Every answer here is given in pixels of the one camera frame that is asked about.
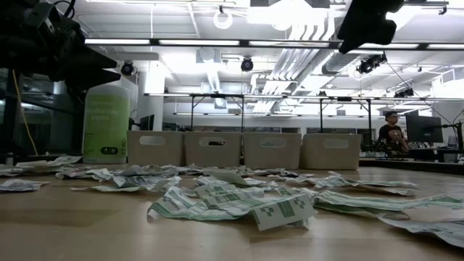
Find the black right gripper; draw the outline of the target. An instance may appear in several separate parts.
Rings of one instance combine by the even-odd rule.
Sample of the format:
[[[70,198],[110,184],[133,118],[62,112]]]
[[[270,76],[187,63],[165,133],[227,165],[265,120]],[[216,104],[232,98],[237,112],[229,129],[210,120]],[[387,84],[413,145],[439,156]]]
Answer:
[[[404,0],[353,0],[339,29],[337,38],[342,40],[339,52],[346,54],[363,44],[390,44],[397,24],[386,18],[398,12]]]

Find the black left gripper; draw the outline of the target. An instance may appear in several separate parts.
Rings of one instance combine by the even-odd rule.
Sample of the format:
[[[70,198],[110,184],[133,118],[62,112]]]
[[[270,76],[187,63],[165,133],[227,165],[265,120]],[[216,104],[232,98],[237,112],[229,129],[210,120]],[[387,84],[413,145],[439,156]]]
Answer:
[[[85,45],[79,24],[68,17],[74,3],[68,1],[66,12],[60,14],[55,3],[21,2],[21,70],[52,80],[67,78],[67,87],[74,91],[118,81],[119,73],[100,69],[115,68],[117,62]],[[75,67],[97,69],[73,72]]]

